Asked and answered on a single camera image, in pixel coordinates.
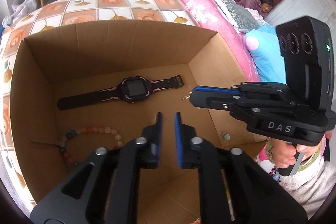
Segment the person right hand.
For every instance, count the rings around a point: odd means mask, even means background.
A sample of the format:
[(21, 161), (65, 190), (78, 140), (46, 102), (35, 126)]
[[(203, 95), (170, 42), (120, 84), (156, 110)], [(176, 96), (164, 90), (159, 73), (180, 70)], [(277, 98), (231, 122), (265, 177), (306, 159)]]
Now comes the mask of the person right hand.
[(285, 141), (271, 138), (273, 146), (271, 148), (272, 159), (274, 164), (279, 168), (287, 168), (290, 165), (294, 165), (296, 162), (296, 152), (303, 153), (302, 161), (310, 159), (319, 149), (321, 144), (310, 147), (298, 144), (294, 147), (292, 144), (288, 144)]

